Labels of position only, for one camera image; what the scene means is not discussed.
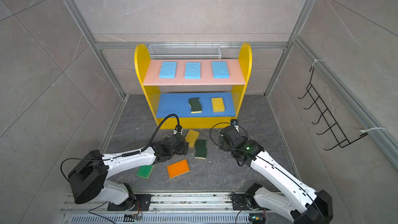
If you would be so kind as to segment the yellow sponge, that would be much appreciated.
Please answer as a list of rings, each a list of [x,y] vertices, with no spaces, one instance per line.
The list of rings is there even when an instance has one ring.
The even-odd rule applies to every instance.
[[[190,129],[185,136],[186,142],[189,144],[189,148],[194,148],[194,145],[199,137],[200,133],[198,131]]]
[[[225,106],[222,97],[213,97],[211,99],[212,110],[214,113],[221,113],[225,111]]]

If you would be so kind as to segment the dark green sponge curved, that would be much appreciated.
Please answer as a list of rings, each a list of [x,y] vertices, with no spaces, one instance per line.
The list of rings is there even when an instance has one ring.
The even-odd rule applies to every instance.
[[[189,101],[189,105],[190,105],[192,114],[199,114],[202,112],[202,105],[200,103],[199,97],[190,98],[188,101]]]

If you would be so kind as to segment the blue sponge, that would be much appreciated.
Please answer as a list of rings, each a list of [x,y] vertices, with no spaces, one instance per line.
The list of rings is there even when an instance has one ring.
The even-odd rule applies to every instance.
[[[164,61],[162,62],[159,72],[159,78],[174,79],[176,74],[177,62]]]
[[[184,72],[185,79],[201,79],[201,62],[187,62]]]

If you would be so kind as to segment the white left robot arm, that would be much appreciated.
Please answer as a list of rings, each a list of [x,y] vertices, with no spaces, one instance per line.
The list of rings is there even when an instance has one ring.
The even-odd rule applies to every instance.
[[[89,152],[69,172],[69,181],[75,204],[90,201],[108,202],[109,211],[129,211],[138,206],[137,198],[127,183],[118,184],[110,177],[133,168],[166,162],[173,155],[186,155],[189,143],[176,133],[170,138],[122,153],[101,154]]]

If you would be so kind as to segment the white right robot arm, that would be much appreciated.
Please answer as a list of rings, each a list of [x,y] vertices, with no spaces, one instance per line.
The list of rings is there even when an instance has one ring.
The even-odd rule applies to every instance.
[[[293,224],[329,224],[333,219],[332,197],[325,190],[316,191],[280,166],[256,141],[249,139],[242,128],[231,122],[219,132],[217,146],[229,151],[239,166],[247,165],[271,182],[280,194],[253,184],[246,192],[245,207],[266,208]]]

